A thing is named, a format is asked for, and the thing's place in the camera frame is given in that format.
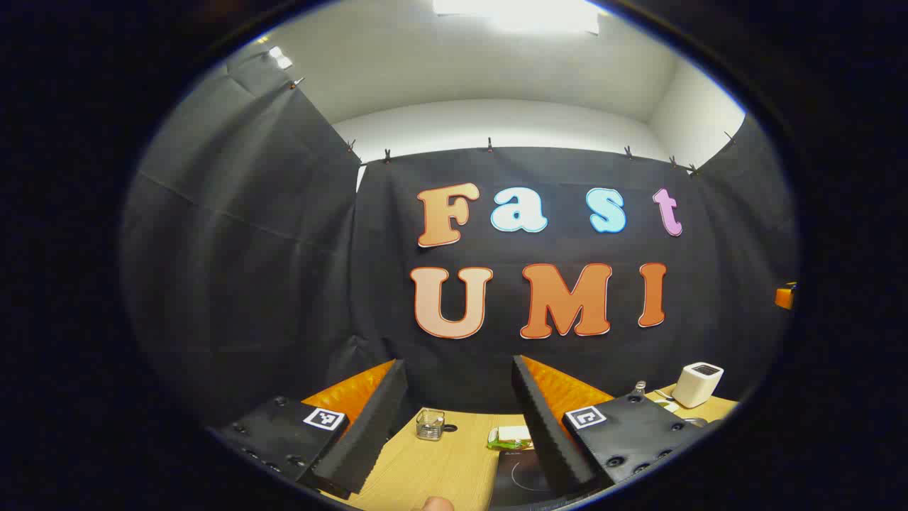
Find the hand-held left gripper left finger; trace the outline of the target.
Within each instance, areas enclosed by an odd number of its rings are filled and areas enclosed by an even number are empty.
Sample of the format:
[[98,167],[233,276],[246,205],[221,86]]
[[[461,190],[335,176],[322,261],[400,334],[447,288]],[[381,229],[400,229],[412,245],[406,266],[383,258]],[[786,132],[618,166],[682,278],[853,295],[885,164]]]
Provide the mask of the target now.
[[365,485],[407,390],[405,362],[392,359],[305,399],[272,397],[213,434],[292,484],[346,500]]

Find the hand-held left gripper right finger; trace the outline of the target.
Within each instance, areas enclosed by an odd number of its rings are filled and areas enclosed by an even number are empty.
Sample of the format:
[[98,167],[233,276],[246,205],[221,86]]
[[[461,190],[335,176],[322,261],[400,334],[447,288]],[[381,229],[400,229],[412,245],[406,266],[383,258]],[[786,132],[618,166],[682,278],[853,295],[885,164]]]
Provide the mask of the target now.
[[611,397],[526,356],[512,386],[547,482],[562,495],[622,485],[710,432],[642,392]]

